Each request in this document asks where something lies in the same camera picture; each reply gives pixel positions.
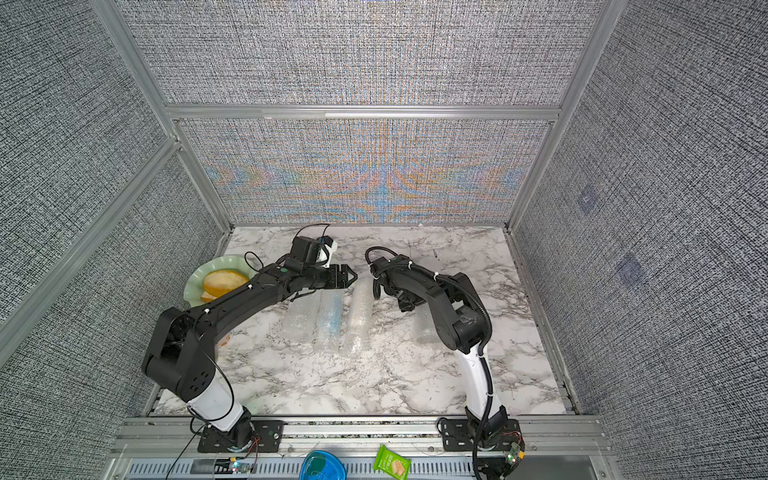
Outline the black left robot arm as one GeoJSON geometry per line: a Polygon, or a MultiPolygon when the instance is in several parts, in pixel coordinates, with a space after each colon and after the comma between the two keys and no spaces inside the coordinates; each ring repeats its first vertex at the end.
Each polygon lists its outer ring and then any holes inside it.
{"type": "Polygon", "coordinates": [[[233,452],[254,443],[251,414],[236,399],[231,384],[222,387],[215,360],[217,343],[256,313],[293,300],[304,291],[345,290],[358,279],[347,264],[301,262],[288,256],[260,269],[224,296],[181,311],[161,313],[142,362],[143,373],[181,399],[204,430],[233,452]]]}

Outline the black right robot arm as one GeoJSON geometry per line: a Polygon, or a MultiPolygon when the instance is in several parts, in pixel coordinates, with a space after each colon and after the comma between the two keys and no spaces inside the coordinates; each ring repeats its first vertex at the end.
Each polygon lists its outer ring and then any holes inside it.
{"type": "Polygon", "coordinates": [[[393,297],[403,312],[428,307],[439,340],[456,354],[473,449],[495,447],[509,416],[497,397],[486,356],[493,333],[490,314],[469,278],[463,273],[434,272],[383,246],[367,249],[364,258],[373,277],[375,299],[384,294],[393,297]]]}

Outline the bubble wrapped blue item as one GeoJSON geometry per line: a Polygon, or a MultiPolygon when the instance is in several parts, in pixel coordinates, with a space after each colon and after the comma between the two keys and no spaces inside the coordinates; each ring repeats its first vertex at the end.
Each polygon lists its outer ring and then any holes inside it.
{"type": "Polygon", "coordinates": [[[343,290],[324,290],[316,322],[316,352],[334,351],[341,339],[344,310],[343,290]]]}

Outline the bread roll sandwich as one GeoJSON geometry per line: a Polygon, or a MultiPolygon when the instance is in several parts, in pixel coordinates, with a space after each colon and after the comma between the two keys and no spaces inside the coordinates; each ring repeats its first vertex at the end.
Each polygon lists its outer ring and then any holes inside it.
{"type": "Polygon", "coordinates": [[[218,299],[246,284],[249,278],[237,270],[222,269],[207,274],[202,282],[201,300],[204,303],[218,299]]]}

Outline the green scalloped glass plate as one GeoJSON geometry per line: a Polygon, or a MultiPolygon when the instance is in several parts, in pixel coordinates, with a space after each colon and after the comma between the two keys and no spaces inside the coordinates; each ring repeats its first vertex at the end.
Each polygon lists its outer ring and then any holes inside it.
{"type": "Polygon", "coordinates": [[[187,280],[183,298],[190,307],[197,307],[205,304],[201,300],[203,279],[207,274],[222,269],[237,270],[246,275],[249,280],[256,274],[256,271],[247,264],[242,255],[225,255],[214,258],[198,267],[187,280]]]}

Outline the green snack packet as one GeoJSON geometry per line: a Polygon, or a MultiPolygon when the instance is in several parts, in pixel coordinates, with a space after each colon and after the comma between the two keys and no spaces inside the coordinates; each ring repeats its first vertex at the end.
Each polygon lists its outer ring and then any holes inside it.
{"type": "Polygon", "coordinates": [[[373,470],[389,475],[395,480],[407,480],[412,461],[381,445],[373,463],[373,470]]]}

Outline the blue plastic container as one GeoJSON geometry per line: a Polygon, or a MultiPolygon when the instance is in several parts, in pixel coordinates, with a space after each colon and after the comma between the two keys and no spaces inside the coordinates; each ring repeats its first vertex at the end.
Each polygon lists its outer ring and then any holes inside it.
{"type": "Polygon", "coordinates": [[[304,459],[299,471],[300,480],[346,480],[342,462],[325,451],[312,451],[304,459]]]}

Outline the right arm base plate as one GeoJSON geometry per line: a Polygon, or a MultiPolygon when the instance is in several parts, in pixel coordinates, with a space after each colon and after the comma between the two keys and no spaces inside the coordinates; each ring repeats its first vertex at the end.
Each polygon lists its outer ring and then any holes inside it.
{"type": "MultiPolygon", "coordinates": [[[[467,418],[439,417],[436,428],[441,436],[443,449],[448,452],[469,452],[474,448],[479,421],[467,418]]],[[[482,433],[478,449],[481,452],[501,451],[519,456],[526,449],[520,424],[516,419],[501,414],[491,418],[482,433]]]]}

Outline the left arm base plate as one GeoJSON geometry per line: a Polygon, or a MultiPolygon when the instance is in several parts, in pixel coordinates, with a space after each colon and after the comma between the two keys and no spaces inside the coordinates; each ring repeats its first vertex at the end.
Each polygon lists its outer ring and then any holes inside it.
{"type": "Polygon", "coordinates": [[[247,453],[276,453],[282,440],[284,422],[280,420],[251,420],[238,422],[222,432],[206,426],[197,446],[198,453],[246,455],[247,453]]]}

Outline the aluminium front rail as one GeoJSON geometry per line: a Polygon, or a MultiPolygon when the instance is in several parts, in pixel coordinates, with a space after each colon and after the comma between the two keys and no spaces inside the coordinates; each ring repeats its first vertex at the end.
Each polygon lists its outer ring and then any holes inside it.
{"type": "MultiPolygon", "coordinates": [[[[284,422],[276,453],[198,453],[185,417],[126,420],[111,448],[103,479],[296,479],[312,451],[336,456],[350,479],[384,479],[378,449],[412,461],[412,479],[470,479],[471,451],[448,452],[435,416],[265,416],[284,422]]],[[[514,479],[620,479],[608,435],[593,416],[521,415],[526,443],[514,479]]]]}

